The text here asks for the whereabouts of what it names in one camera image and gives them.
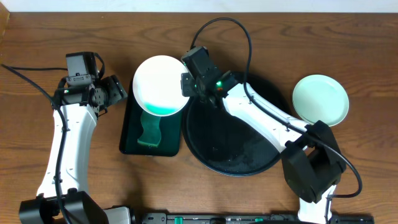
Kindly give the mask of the pink plate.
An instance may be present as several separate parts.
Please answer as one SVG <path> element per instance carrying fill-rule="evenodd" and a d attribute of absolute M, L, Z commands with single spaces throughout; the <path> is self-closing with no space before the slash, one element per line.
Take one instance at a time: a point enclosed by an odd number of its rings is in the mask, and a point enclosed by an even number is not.
<path fill-rule="evenodd" d="M 167 55 L 156 55 L 137 68 L 132 90 L 139 106 L 154 116 L 178 113 L 188 103 L 182 95 L 181 74 L 188 70 L 182 62 Z"/>

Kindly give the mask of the green sponge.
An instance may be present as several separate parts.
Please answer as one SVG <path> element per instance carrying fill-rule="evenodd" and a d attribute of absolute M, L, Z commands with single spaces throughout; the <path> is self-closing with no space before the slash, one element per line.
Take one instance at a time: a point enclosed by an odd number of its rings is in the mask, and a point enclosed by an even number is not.
<path fill-rule="evenodd" d="M 143 132 L 137 139 L 137 143 L 145 147 L 158 147 L 162 134 L 160 130 L 160 116 L 154 116 L 145 111 L 141 114 Z"/>

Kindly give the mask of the mint green plate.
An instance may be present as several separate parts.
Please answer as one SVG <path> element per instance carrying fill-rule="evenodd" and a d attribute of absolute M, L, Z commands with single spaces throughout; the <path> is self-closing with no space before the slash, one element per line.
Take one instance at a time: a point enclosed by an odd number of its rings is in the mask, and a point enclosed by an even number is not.
<path fill-rule="evenodd" d="M 349 111 L 346 90 L 326 75 L 309 75 L 301 79 L 292 92 L 296 113 L 309 123 L 323 121 L 329 126 L 340 124 Z"/>

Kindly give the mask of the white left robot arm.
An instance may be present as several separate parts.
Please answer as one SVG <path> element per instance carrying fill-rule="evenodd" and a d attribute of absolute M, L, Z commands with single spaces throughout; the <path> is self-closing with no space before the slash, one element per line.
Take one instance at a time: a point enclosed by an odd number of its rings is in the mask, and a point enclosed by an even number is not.
<path fill-rule="evenodd" d="M 54 223 L 62 214 L 67 223 L 132 223 L 128 207 L 102 209 L 88 193 L 88 158 L 99 116 L 127 98 L 114 75 L 102 80 L 63 78 L 51 104 L 55 124 L 49 163 L 35 199 L 21 202 L 22 223 Z"/>

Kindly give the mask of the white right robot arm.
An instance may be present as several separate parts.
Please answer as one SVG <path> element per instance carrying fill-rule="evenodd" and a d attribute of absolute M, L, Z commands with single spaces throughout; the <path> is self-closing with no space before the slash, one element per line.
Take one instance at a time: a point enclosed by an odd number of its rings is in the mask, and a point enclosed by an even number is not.
<path fill-rule="evenodd" d="M 220 174 L 255 175 L 281 162 L 300 199 L 298 219 L 331 222 L 331 199 L 346 170 L 336 139 L 327 124 L 294 118 L 271 82 L 250 75 L 219 106 L 190 100 L 182 131 L 193 155 Z"/>

